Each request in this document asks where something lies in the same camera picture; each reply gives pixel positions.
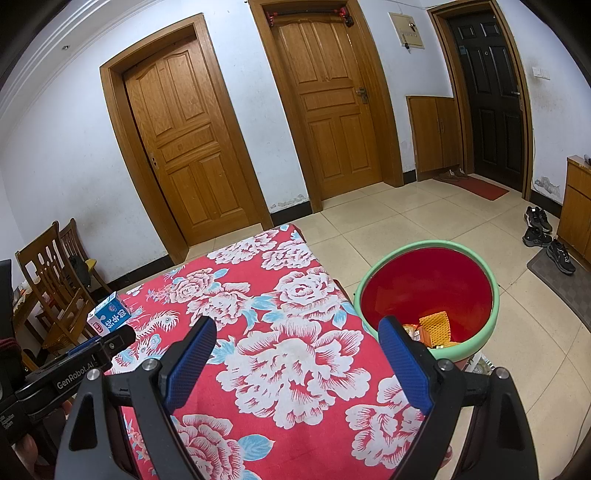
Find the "shoe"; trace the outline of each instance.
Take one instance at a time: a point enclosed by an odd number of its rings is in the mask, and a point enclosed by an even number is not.
[[[558,269],[566,274],[572,275],[577,268],[570,261],[569,253],[566,247],[561,244],[557,238],[552,240],[550,245],[546,248],[546,254],[554,261]]]
[[[527,207],[523,219],[525,220],[525,223],[527,223],[527,226],[539,228],[544,233],[552,232],[552,225],[548,222],[548,216],[540,207]]]
[[[446,171],[444,173],[440,173],[439,174],[439,178],[441,180],[445,180],[445,181],[450,181],[450,180],[451,181],[458,181],[458,180],[460,180],[458,178],[458,176],[454,172],[452,172],[451,169],[449,169],[449,171]]]
[[[468,175],[466,172],[464,172],[461,168],[458,168],[455,172],[454,175],[456,177],[458,177],[459,179],[468,179],[470,178],[470,175]]]
[[[523,236],[523,243],[527,247],[547,247],[552,243],[552,237],[539,228],[530,226]]]

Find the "green rim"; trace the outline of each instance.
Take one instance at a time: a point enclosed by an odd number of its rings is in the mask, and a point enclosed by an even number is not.
[[[491,284],[492,310],[491,315],[488,317],[488,320],[486,321],[484,327],[482,327],[476,335],[469,338],[465,342],[460,343],[459,345],[449,346],[445,348],[429,349],[429,351],[433,354],[433,356],[436,359],[449,358],[452,362],[458,362],[460,360],[470,357],[484,346],[484,344],[491,337],[493,330],[495,329],[496,318],[499,314],[499,286],[496,282],[496,278],[492,270],[489,268],[486,262],[480,257],[480,255],[478,255],[476,252],[473,252],[469,248],[464,247],[463,245],[457,244],[455,242],[449,242],[447,240],[424,240],[422,242],[415,242],[413,244],[409,244],[402,248],[399,248],[398,250],[395,250],[394,252],[386,255],[365,274],[365,276],[359,283],[357,290],[355,291],[353,305],[355,307],[355,310],[357,311],[357,314],[359,315],[359,317],[361,317],[361,320],[363,321],[364,328],[377,340],[378,332],[367,322],[367,320],[365,320],[363,314],[361,313],[361,292],[363,292],[363,289],[369,282],[369,279],[372,278],[380,268],[382,268],[393,258],[399,257],[400,255],[413,250],[418,250],[420,248],[433,247],[449,248],[451,250],[455,250],[456,252],[460,252],[466,255],[467,257],[470,257],[481,267],[481,269],[486,274],[486,278],[488,278],[488,281]]]

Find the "gray doormat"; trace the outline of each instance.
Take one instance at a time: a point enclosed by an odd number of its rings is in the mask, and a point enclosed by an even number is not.
[[[577,271],[564,275],[543,248],[528,264],[536,277],[548,285],[591,332],[591,273],[571,257]]]

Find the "milk carton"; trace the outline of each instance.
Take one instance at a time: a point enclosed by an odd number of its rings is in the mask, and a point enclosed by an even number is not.
[[[119,294],[114,291],[88,314],[86,321],[96,333],[103,337],[130,318],[129,308],[123,303]]]

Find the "electrical panel box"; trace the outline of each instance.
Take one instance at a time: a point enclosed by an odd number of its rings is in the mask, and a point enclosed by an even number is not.
[[[392,19],[394,28],[396,28],[402,46],[405,47],[408,45],[409,47],[425,48],[413,17],[390,13],[390,18]]]

